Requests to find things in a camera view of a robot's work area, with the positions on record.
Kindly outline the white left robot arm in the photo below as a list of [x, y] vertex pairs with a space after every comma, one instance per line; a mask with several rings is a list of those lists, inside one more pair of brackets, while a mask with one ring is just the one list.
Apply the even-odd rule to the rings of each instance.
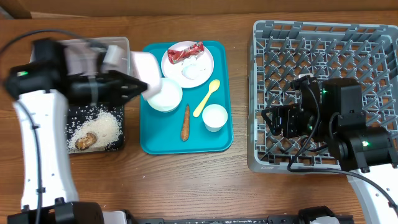
[[22, 134], [25, 182], [21, 212], [9, 223], [134, 223], [127, 210], [105, 212], [82, 202], [72, 179], [65, 126], [70, 104], [125, 105], [160, 89], [160, 68], [149, 52], [109, 39], [41, 39], [30, 62], [5, 82]]

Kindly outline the brown food scraps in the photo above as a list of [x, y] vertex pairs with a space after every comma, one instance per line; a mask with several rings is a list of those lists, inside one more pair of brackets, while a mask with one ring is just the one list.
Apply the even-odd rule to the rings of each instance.
[[97, 142], [97, 137], [93, 133], [87, 133], [84, 137], [77, 139], [75, 147], [78, 150], [84, 151]]

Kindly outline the white round plate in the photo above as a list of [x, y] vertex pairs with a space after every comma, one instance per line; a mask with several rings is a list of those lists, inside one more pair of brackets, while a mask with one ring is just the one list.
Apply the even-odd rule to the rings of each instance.
[[167, 51], [184, 50], [195, 44], [193, 41], [183, 41], [169, 47], [161, 60], [163, 76], [175, 80], [182, 88], [195, 88], [204, 84], [212, 75], [214, 60], [210, 51], [204, 47], [204, 52], [186, 58], [176, 64], [171, 64]]

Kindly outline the white plastic cup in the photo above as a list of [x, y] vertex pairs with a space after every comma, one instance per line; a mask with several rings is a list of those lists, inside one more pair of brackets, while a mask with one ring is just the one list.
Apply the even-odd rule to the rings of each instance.
[[202, 119], [207, 130], [217, 132], [226, 124], [228, 112], [221, 105], [211, 104], [203, 110]]

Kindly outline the pink white bowl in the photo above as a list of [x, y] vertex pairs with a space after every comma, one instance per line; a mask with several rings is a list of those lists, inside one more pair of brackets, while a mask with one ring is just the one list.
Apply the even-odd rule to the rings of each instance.
[[147, 83], [147, 90], [142, 92], [145, 100], [158, 94], [162, 88], [161, 71], [156, 57], [149, 52], [130, 51], [131, 75]]

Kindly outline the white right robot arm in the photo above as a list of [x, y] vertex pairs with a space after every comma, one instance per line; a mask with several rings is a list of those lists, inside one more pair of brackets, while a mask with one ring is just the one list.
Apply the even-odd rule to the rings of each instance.
[[[397, 223], [397, 150], [385, 128], [366, 125], [361, 85], [354, 78], [318, 82], [308, 74], [290, 87], [301, 93], [300, 103], [261, 112], [272, 135], [306, 137], [287, 170], [345, 175], [368, 223]], [[324, 142], [340, 168], [294, 168], [310, 141]]]

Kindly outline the cream white bowl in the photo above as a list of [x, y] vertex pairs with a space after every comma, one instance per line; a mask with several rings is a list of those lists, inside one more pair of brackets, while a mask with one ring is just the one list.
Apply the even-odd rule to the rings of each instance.
[[148, 104], [155, 110], [168, 113], [178, 107], [182, 100], [182, 87], [173, 79], [161, 78], [160, 91], [147, 100]]

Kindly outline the white tissue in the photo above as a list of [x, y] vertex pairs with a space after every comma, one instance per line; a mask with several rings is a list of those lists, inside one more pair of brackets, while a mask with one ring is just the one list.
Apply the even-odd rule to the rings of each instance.
[[190, 80], [194, 80], [198, 78], [204, 71], [206, 67], [197, 61], [197, 58], [191, 56], [190, 58], [186, 58], [182, 62], [182, 75]]

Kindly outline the red wrapper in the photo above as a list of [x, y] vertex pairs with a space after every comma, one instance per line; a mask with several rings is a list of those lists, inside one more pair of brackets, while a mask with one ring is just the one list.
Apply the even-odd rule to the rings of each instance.
[[183, 50], [167, 50], [167, 56], [171, 64], [176, 64], [186, 58], [198, 55], [205, 51], [203, 42], [197, 42]]

